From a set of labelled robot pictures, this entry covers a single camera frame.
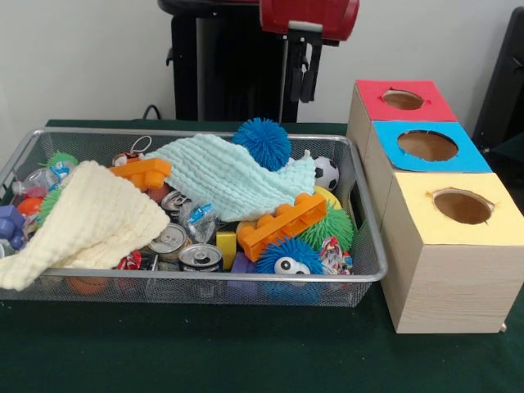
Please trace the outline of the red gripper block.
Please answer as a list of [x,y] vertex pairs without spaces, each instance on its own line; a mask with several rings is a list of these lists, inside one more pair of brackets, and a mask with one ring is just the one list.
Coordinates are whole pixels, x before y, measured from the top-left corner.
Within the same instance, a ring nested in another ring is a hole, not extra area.
[[[359,1],[268,0],[260,2],[260,24],[264,31],[287,34],[290,29],[320,33],[328,40],[346,41],[354,28]],[[291,102],[312,102],[322,52],[321,43],[311,44],[309,68],[302,71],[302,42],[288,36],[289,98]]]

